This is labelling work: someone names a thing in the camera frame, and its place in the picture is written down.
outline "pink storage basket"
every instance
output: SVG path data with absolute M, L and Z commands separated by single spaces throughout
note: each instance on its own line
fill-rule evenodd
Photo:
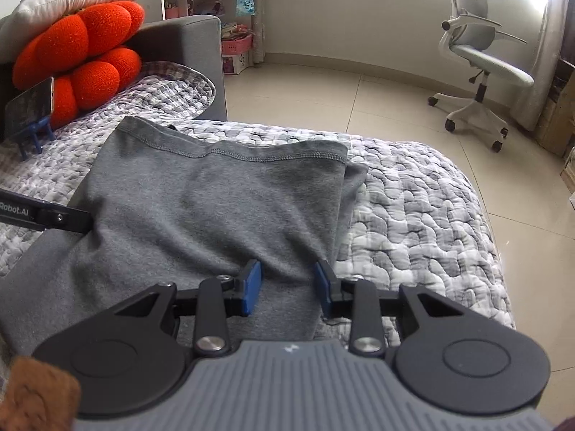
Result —
M 251 48 L 253 38 L 254 36 L 252 36 L 252 34 L 248 34 L 243 39 L 222 41 L 222 55 L 239 55 L 240 53 L 244 53 Z

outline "chair backrest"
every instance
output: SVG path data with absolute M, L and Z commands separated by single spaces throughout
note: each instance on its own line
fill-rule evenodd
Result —
M 451 16 L 473 14 L 481 18 L 488 17 L 487 0 L 451 0 Z M 495 39 L 495 29 L 479 24 L 468 24 L 455 31 L 451 45 L 471 45 L 477 50 L 485 50 Z

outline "office chair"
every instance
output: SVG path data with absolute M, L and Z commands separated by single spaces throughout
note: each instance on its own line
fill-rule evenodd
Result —
M 480 74 L 482 74 L 482 78 L 474 99 L 437 93 L 428 99 L 428 104 L 435 106 L 439 100 L 442 100 L 459 107 L 459 110 L 449 113 L 445 120 L 445 129 L 449 132 L 455 130 L 454 120 L 467 122 L 472 116 L 482 117 L 484 120 L 482 125 L 485 125 L 496 138 L 492 144 L 492 149 L 499 152 L 503 140 L 507 136 L 508 125 L 505 120 L 499 118 L 483 103 L 489 75 L 495 74 L 521 87 L 531 87 L 533 78 L 519 68 L 483 53 L 483 50 L 498 39 L 518 43 L 527 42 L 511 36 L 511 34 L 498 31 L 501 24 L 487 19 L 487 0 L 451 0 L 451 17 L 449 20 L 443 21 L 442 27 L 445 33 L 439 42 L 441 54 L 459 62 L 468 62 L 471 66 L 479 68 L 481 70 L 479 74 L 469 79 L 471 83 L 475 83 Z

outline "gray and white bedspread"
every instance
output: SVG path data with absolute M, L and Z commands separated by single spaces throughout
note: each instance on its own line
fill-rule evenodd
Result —
M 194 120 L 210 105 L 213 85 L 193 70 L 149 64 L 143 77 L 112 102 L 56 132 L 44 152 L 19 161 L 13 145 L 0 147 L 0 186 L 66 204 L 99 148 L 125 115 L 174 125 L 190 136 L 258 146 L 308 139 L 336 140 L 369 172 L 337 257 L 338 276 L 362 275 L 379 288 L 403 282 L 431 290 L 513 327 L 491 232 L 465 175 L 444 155 L 416 142 L 388 142 L 343 133 Z M 0 224 L 0 276 L 6 275 L 39 233 Z M 384 320 L 390 344 L 399 337 Z M 320 322 L 316 335 L 349 335 L 349 323 Z

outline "chair base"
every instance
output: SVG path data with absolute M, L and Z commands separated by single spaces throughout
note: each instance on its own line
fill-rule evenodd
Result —
M 455 130 L 455 121 L 464 121 L 469 123 L 472 117 L 479 119 L 479 122 L 474 122 L 474 124 L 484 130 L 490 132 L 494 137 L 494 143 L 492 149 L 496 152 L 501 150 L 503 140 L 507 136 L 508 125 L 507 122 L 490 109 L 488 109 L 482 102 L 483 99 L 477 100 L 468 99 L 465 97 L 452 97 L 450 95 L 445 95 L 442 93 L 437 93 L 433 97 L 428 99 L 428 103 L 431 106 L 435 106 L 438 102 L 446 103 L 458 107 L 457 110 L 453 110 L 447 115 L 445 121 L 445 129 L 449 132 Z

